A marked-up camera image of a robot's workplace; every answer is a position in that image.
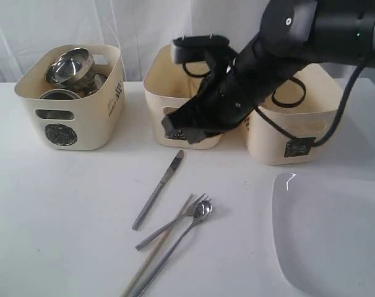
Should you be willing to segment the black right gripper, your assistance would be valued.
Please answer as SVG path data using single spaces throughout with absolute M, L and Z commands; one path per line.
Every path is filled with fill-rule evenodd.
M 180 130 L 189 144 L 219 136 L 238 126 L 300 70 L 300 59 L 245 49 L 236 56 L 224 78 L 167 114 L 162 126 L 166 133 Z M 204 114 L 213 124 L 204 124 Z

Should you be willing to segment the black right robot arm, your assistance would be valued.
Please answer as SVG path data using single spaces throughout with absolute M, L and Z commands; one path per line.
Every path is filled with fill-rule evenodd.
M 238 127 L 279 86 L 312 63 L 355 67 L 332 125 L 311 142 L 324 145 L 335 132 L 361 71 L 375 68 L 375 1 L 270 1 L 258 33 L 242 51 L 226 37 L 179 37 L 173 61 L 205 62 L 197 94 L 162 119 L 167 134 L 182 133 L 190 144 Z

